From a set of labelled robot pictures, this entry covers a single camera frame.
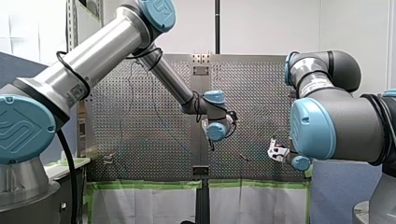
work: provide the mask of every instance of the wire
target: wire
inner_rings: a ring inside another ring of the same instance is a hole
[[[67,144],[66,138],[64,137],[64,132],[60,129],[58,132],[59,141],[61,142],[62,147],[64,148],[64,155],[67,159],[67,164],[69,166],[70,171],[70,182],[72,187],[72,216],[71,216],[71,224],[77,224],[77,214],[78,214],[78,187],[77,187],[77,175],[76,168],[73,161],[72,152],[70,150],[69,145]]]
[[[157,66],[157,64],[158,64],[158,63],[160,62],[160,60],[161,60],[161,57],[163,56],[163,50],[160,49],[160,48],[152,49],[152,50],[147,51],[147,52],[145,52],[145,53],[138,54],[138,55],[136,55],[136,56],[134,56],[134,57],[126,57],[125,59],[127,59],[127,60],[139,59],[139,58],[142,58],[142,57],[144,57],[144,56],[149,55],[150,53],[152,53],[152,52],[154,52],[154,51],[158,51],[158,52],[159,52],[159,55],[158,55],[157,59],[155,60],[155,63],[154,63],[154,64],[150,67],[150,69],[148,70],[148,71],[151,71],[152,69],[154,69],[154,68]]]
[[[56,52],[56,57],[58,58],[58,61],[59,61],[61,64],[63,64],[64,67],[65,67],[69,72],[71,72],[73,75],[75,75],[75,77],[78,78],[78,79],[82,82],[82,84],[84,84],[85,89],[87,89],[87,91],[86,91],[84,97],[82,97],[82,100],[83,100],[83,99],[87,98],[87,97],[90,95],[90,93],[91,93],[91,87],[90,87],[90,85],[88,84],[88,82],[87,82],[84,78],[82,78],[82,76],[81,76],[79,73],[77,73],[68,63],[66,63],[66,62],[64,61],[64,58],[62,58],[62,55],[65,55],[65,54],[66,54],[66,52],[64,52],[64,51],[57,51],[57,52]]]
[[[162,126],[163,126],[165,129],[169,129],[169,128],[166,126],[165,121],[163,120],[163,118],[160,116],[160,113],[158,112],[157,104],[155,103],[155,99],[154,99],[154,85],[155,85],[155,83],[154,83],[154,78],[153,78],[153,76],[151,76],[151,102],[152,102],[152,105],[153,105],[153,108],[154,108],[154,112],[155,112],[157,118],[160,120]],[[187,148],[186,148],[180,141],[178,141],[177,138],[175,138],[170,132],[166,132],[166,133],[167,133],[175,142],[177,142],[178,145],[180,145],[180,147],[183,149],[183,151],[184,151],[185,153],[187,153],[187,154],[193,156],[195,159],[202,160],[201,157],[195,155],[193,152],[191,152],[189,149],[187,149]],[[216,165],[220,165],[220,166],[222,165],[222,164],[219,163],[219,162],[214,162],[214,161],[210,161],[210,160],[202,160],[202,161],[207,161],[208,163],[212,163],[212,164],[216,164]]]
[[[233,123],[233,130],[227,136],[225,136],[225,138],[231,137],[233,133],[235,133],[235,131],[236,131],[236,122]]]

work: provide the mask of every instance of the black cable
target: black cable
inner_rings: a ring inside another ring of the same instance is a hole
[[[86,172],[82,170],[82,183],[81,183],[81,193],[80,193],[80,201],[78,207],[78,223],[82,220],[83,206],[84,206],[84,188],[85,188],[85,174]]]
[[[363,94],[361,97],[367,99],[373,106],[373,109],[377,114],[378,118],[381,120],[381,124],[384,129],[384,144],[381,153],[376,161],[369,162],[371,165],[377,166],[385,161],[392,148],[389,136],[389,123],[385,119],[386,109],[379,103],[379,97],[377,97],[376,95]]]
[[[195,102],[194,102],[194,110],[196,114],[195,121],[199,123],[199,121],[202,118],[200,94],[198,93],[198,91],[193,91],[192,93],[194,94],[194,98],[195,98]]]
[[[67,144],[66,138],[64,137],[64,132],[60,129],[58,132],[59,141],[61,142],[62,147],[64,148],[64,155],[67,159],[67,164],[69,166],[70,172],[70,182],[72,187],[72,216],[71,216],[71,224],[77,224],[77,214],[78,214],[78,186],[77,186],[77,175],[76,168],[73,161],[72,152],[70,150],[69,145]]]
[[[233,130],[231,131],[231,133],[229,133],[227,136],[225,136],[225,138],[229,138],[233,135],[233,133],[235,133],[236,131],[236,122],[233,123]]]
[[[56,57],[58,58],[58,61],[59,61],[61,64],[63,64],[64,67],[65,67],[69,72],[71,72],[73,75],[75,75],[75,77],[78,78],[78,79],[82,82],[82,84],[84,84],[85,89],[87,89],[87,92],[85,93],[84,97],[82,97],[82,100],[83,100],[83,99],[87,98],[87,97],[90,95],[90,93],[91,93],[91,87],[90,87],[90,85],[88,84],[88,82],[87,82],[84,78],[82,78],[82,76],[81,76],[79,73],[77,73],[68,63],[66,63],[66,62],[64,61],[64,58],[62,58],[61,55],[65,55],[65,54],[66,54],[66,52],[64,52],[64,51],[57,51],[57,52],[56,52]]]

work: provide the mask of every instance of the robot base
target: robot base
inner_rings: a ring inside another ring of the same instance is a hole
[[[61,223],[60,184],[52,182],[44,195],[31,200],[0,207],[0,222],[59,224]]]

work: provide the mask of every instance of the metal pole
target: metal pole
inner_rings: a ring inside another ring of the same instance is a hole
[[[215,0],[216,54],[220,54],[220,0]]]

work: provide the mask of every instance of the metal stand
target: metal stand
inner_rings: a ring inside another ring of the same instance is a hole
[[[202,180],[202,187],[197,189],[195,200],[195,224],[210,224],[209,180]]]
[[[57,182],[52,182],[45,195],[0,207],[1,223],[59,224],[63,209],[59,188]]]

